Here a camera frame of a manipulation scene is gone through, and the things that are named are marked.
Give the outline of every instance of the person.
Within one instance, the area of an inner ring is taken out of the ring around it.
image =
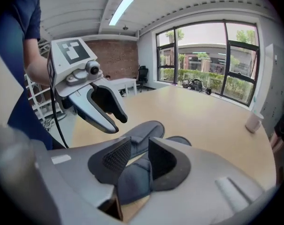
[[[0,56],[22,86],[23,92],[8,119],[8,125],[30,139],[42,141],[47,150],[64,148],[51,137],[35,115],[24,82],[24,69],[36,83],[50,85],[47,59],[39,54],[41,10],[39,0],[14,0],[0,15]]]
[[[284,144],[284,114],[274,127],[274,133],[270,139],[272,149]]]

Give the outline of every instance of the large window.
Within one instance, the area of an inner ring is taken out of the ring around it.
[[[255,24],[209,21],[157,34],[157,79],[200,79],[214,93],[250,105],[259,72]]]

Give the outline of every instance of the black chair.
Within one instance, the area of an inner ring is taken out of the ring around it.
[[[139,86],[140,92],[142,92],[143,85],[148,82],[147,75],[148,75],[148,69],[146,68],[146,66],[140,66],[138,69],[138,80],[137,80],[137,84],[140,84]]]

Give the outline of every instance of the cup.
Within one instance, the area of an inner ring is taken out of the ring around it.
[[[255,133],[256,130],[262,125],[263,115],[260,113],[251,112],[250,116],[245,124],[247,130],[251,133]]]

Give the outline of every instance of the table surface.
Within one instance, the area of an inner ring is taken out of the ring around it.
[[[255,134],[245,128],[250,112],[230,102],[173,86],[124,98],[127,123],[113,115],[117,134],[105,134],[77,117],[73,147],[91,145],[122,136],[134,126],[157,120],[165,127],[164,138],[178,135],[193,147],[214,152],[254,178],[265,190],[276,183],[271,146],[263,127]]]
[[[120,78],[120,79],[115,79],[111,80],[110,82],[113,84],[122,84],[122,83],[129,83],[129,82],[135,82],[136,79],[134,78]]]

